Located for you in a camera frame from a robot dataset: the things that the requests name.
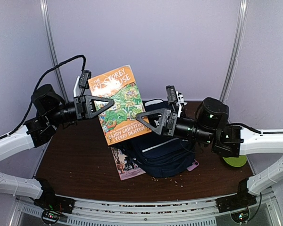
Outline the navy blue student backpack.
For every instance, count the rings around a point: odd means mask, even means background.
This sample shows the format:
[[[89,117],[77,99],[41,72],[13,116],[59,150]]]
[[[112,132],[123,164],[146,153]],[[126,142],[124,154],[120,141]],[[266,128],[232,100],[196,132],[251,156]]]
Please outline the navy blue student backpack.
[[[147,174],[173,177],[187,170],[195,160],[195,144],[150,132],[117,145]]]

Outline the orange green treehouse book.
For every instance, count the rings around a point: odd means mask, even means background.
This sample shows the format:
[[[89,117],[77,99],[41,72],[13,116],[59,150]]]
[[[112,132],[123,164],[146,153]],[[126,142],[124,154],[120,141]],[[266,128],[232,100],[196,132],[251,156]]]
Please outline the orange green treehouse book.
[[[109,98],[114,104],[99,115],[108,146],[151,130],[136,120],[145,108],[130,65],[124,65],[88,80],[92,96]]]

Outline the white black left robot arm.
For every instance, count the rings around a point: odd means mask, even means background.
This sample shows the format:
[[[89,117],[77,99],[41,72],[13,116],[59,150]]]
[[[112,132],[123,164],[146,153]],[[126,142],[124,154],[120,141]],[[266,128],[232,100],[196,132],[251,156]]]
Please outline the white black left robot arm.
[[[59,125],[97,117],[114,104],[113,99],[83,95],[66,103],[50,84],[39,87],[31,96],[37,110],[35,118],[25,121],[15,132],[0,138],[0,161],[49,142]],[[0,172],[0,193],[40,199],[48,209],[58,198],[46,180],[27,179]]]

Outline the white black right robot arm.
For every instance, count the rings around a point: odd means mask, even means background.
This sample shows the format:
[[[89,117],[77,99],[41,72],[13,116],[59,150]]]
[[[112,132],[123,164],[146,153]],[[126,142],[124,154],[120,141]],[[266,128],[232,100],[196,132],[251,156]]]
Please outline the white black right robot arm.
[[[229,107],[207,97],[199,105],[195,119],[183,117],[179,108],[161,108],[136,116],[137,121],[158,135],[210,145],[222,157],[257,153],[280,153],[281,158],[262,172],[239,183],[232,203],[242,208],[250,197],[283,179],[283,129],[254,129],[242,123],[228,123]]]

